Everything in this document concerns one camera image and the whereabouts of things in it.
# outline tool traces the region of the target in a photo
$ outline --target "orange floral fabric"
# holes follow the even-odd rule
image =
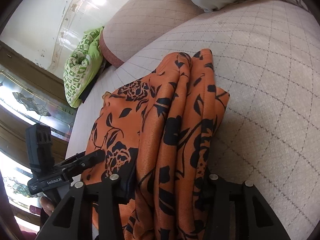
[[[137,155],[135,200],[120,205],[126,240],[202,239],[204,172],[228,100],[215,86],[209,49],[192,58],[171,53],[151,74],[104,98],[86,153],[103,149],[105,162],[82,179],[100,182]],[[95,211],[93,223],[98,227]]]

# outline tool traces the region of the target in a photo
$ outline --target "metal screw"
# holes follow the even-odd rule
[[[209,175],[209,178],[210,178],[211,180],[217,180],[217,179],[219,178],[219,176],[218,176],[217,174],[210,174],[210,175]]]
[[[83,182],[82,181],[78,181],[75,183],[75,188],[81,188],[83,186]]]
[[[247,187],[252,187],[253,186],[253,182],[251,180],[246,180],[244,182],[244,184],[247,186]]]
[[[117,179],[119,179],[119,175],[118,175],[118,174],[111,174],[110,177],[109,177],[109,179],[111,179],[111,180],[117,180]]]

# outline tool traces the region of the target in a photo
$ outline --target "grid pattern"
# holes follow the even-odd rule
[[[191,0],[129,0],[106,24],[103,41],[126,62],[161,35],[201,13]],[[102,53],[106,59],[110,57],[108,52]]]
[[[231,96],[211,171],[252,180],[291,239],[307,239],[320,218],[320,27],[294,5],[261,0],[199,15],[109,69],[79,107],[67,155],[85,149],[105,91],[149,74],[170,52],[202,48]]]

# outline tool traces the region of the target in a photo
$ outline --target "black clamp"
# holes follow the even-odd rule
[[[100,183],[74,184],[39,231],[36,240],[92,239],[92,203],[99,205],[99,239],[124,240],[119,204],[129,198],[112,174]]]
[[[251,181],[236,184],[216,174],[207,178],[203,200],[210,209],[204,240],[229,240],[230,232],[236,240],[290,240],[280,220]],[[230,212],[232,202],[235,216]]]

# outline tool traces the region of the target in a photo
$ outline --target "glass pane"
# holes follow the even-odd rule
[[[0,66],[0,105],[30,124],[50,126],[53,136],[69,141],[76,110],[33,92],[2,68]]]
[[[4,181],[4,188],[9,202],[30,213],[30,206],[40,207],[40,196],[31,195],[27,183],[32,178],[32,172],[27,167],[15,162],[0,152],[0,170]]]

